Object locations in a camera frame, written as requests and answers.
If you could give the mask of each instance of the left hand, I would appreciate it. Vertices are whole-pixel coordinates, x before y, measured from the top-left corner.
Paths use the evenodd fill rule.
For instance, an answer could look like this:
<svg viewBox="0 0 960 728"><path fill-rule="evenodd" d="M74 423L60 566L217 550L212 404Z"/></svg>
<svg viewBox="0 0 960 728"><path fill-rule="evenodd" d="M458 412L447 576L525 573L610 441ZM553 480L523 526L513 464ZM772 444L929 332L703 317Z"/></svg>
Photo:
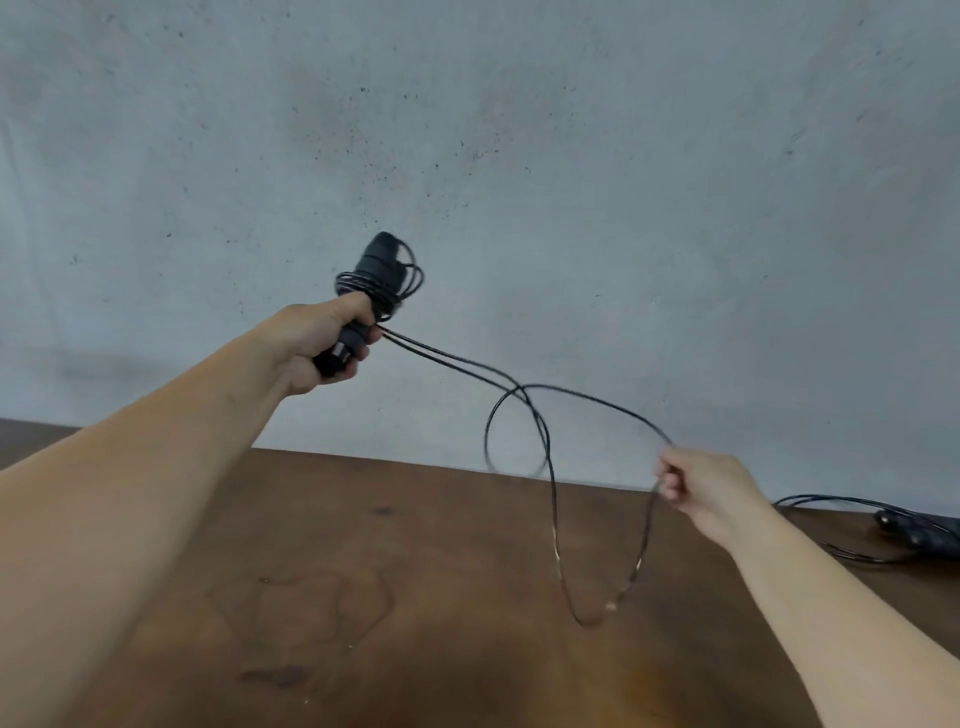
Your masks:
<svg viewBox="0 0 960 728"><path fill-rule="evenodd" d="M370 299L364 293L348 293L326 303L285 306L253 331L263 335L276 356L276 364L287 368L290 394L301 395L318 384L346 381L356 376L359 362L370 353L367 347L361 349L340 374L331 378L321 378L313 363L313 357L332 347L340 336L340 329L351 321L372 327L368 338L370 344L383 335L373 325L376 321Z"/></svg>

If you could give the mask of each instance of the hand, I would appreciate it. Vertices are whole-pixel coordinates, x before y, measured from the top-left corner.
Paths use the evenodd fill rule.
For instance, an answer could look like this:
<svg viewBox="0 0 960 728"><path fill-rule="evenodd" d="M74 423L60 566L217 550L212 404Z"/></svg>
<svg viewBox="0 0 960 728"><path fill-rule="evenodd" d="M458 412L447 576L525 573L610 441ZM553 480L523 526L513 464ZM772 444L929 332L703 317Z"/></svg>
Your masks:
<svg viewBox="0 0 960 728"><path fill-rule="evenodd" d="M667 448L657 477L663 497L726 550L744 524L770 508L750 471L732 455Z"/></svg>
<svg viewBox="0 0 960 728"><path fill-rule="evenodd" d="M368 343L383 335L374 326L370 299L364 293L348 293L326 303L294 303L279 310L252 333L259 334L276 364L286 369L290 377L290 394L301 395L318 384L331 384L356 376L359 362L370 350L364 347L337 376L321 378L313 357L332 347L340 336L340 329L351 321L359 321L370 329Z"/></svg>

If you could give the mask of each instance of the forearm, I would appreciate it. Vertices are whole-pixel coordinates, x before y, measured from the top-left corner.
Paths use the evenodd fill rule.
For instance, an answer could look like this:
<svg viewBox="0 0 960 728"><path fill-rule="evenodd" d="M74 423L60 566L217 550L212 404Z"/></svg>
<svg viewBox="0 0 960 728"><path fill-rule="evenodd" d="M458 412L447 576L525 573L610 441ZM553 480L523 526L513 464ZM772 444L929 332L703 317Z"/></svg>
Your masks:
<svg viewBox="0 0 960 728"><path fill-rule="evenodd" d="M0 473L0 722L49 718L116 644L285 377L247 334Z"/></svg>
<svg viewBox="0 0 960 728"><path fill-rule="evenodd" d="M730 551L827 728L956 724L960 662L772 508Z"/></svg>

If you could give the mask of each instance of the wooden table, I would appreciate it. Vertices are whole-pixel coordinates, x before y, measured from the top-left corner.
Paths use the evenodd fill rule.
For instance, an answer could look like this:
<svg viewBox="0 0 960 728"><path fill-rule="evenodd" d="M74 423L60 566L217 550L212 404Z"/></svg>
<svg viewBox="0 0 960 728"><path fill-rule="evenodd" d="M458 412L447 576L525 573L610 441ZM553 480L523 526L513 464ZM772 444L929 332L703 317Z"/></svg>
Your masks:
<svg viewBox="0 0 960 728"><path fill-rule="evenodd" d="M0 464L66 431L5 423ZM583 613L628 573L648 497L563 486ZM583 629L549 516L534 480L253 450L67 725L819 724L732 561L685 518L659 509L634 590ZM803 518L864 531L850 515ZM960 653L960 571L858 573Z"/></svg>

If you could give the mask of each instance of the gray wall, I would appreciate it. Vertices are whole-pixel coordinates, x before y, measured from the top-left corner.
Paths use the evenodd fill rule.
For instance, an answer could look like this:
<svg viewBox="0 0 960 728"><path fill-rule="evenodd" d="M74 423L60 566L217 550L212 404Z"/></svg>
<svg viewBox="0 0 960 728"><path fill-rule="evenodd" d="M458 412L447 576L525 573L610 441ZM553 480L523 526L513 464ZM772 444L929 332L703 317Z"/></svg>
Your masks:
<svg viewBox="0 0 960 728"><path fill-rule="evenodd" d="M95 421L386 229L409 335L771 496L960 512L959 158L956 0L2 0L0 416ZM383 344L260 442L483 468L495 395ZM649 487L540 401L562 477Z"/></svg>

